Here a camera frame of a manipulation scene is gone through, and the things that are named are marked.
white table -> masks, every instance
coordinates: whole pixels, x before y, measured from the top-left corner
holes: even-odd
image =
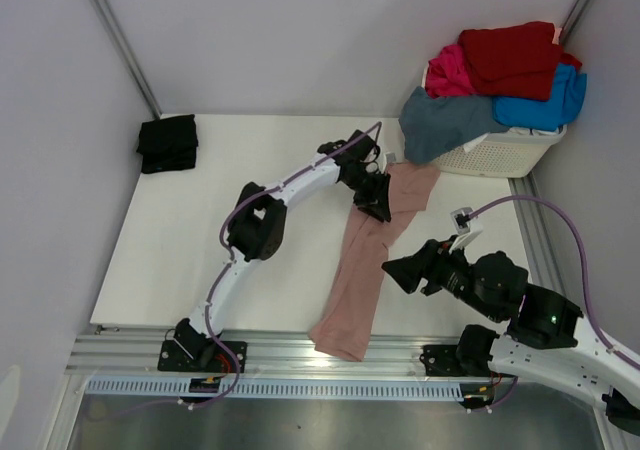
[[[376,120],[198,115],[196,168],[140,176],[91,322],[170,327],[188,316],[222,267],[226,252],[218,232],[242,187],[275,181],[305,164],[320,144],[347,139]],[[383,119],[380,143],[383,151],[402,156],[396,119]],[[416,216],[390,256],[412,254],[429,238],[450,236],[452,210],[478,208],[509,194],[506,179],[443,173],[427,210]],[[338,184],[288,215],[282,246],[239,290],[228,309],[227,328],[307,332],[320,319],[352,198],[353,192]],[[485,231],[467,249],[469,260],[503,250],[527,268],[514,206],[503,204],[481,218]],[[373,333],[458,336],[469,323],[492,326],[448,292],[408,296],[386,277]]]

robotic arm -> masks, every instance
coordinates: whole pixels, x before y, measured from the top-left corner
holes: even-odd
[[[426,279],[424,295],[445,289],[489,320],[509,321],[503,335],[481,325],[465,328],[455,357],[467,375],[528,378],[603,409],[611,423],[640,434],[640,372],[615,352],[636,362],[640,356],[610,337],[614,350],[605,346],[576,304],[528,283],[527,270],[504,252],[469,264],[464,247],[482,231],[470,214],[468,208],[452,213],[458,235],[428,240],[414,255],[385,262],[383,270],[406,293]]]
[[[353,202],[360,211],[380,221],[391,220],[390,177],[375,163],[380,147],[377,136],[375,140],[370,137],[381,126],[378,122],[365,132],[356,130],[348,141],[321,145],[307,165],[282,180],[267,186],[254,182],[244,186],[220,233],[230,260],[206,298],[176,325],[172,342],[179,348],[184,365],[202,370],[211,362],[216,348],[209,337],[224,329],[224,310],[235,289],[280,248],[287,212],[298,203],[323,187],[343,182],[355,192]]]

pink cloth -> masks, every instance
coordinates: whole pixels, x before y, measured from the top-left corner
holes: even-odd
[[[553,40],[551,40],[551,43],[558,45],[560,43],[561,33],[562,33],[562,27],[555,27],[555,31],[553,32]]]
[[[460,45],[448,45],[436,58],[429,60],[425,89],[431,98],[463,97],[478,93],[471,86]]]
[[[440,172],[433,165],[400,163],[390,166],[389,174],[390,222],[351,209],[324,315],[309,333],[319,352],[362,361],[384,278],[381,265],[388,260],[389,247],[427,207]]]

white backdrop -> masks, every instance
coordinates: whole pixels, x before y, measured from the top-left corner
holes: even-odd
[[[540,194],[567,211],[582,234],[600,324],[636,352],[640,36],[629,30],[636,28],[639,12],[638,0],[594,0],[569,47],[589,75],[584,108],[534,171]],[[581,301],[573,237],[558,218],[551,216],[549,223],[567,292]]]
[[[88,0],[0,0],[0,35],[0,380],[22,369],[0,449],[37,449],[151,116]]]
[[[109,0],[165,113],[396,116],[464,28],[574,0]]]

pink pants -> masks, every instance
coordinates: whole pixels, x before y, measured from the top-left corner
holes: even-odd
[[[401,163],[389,167],[391,221],[381,223],[351,209],[340,263],[322,320],[309,336],[316,350],[350,361],[362,361],[371,338],[389,247],[427,207],[440,172],[433,165]]]

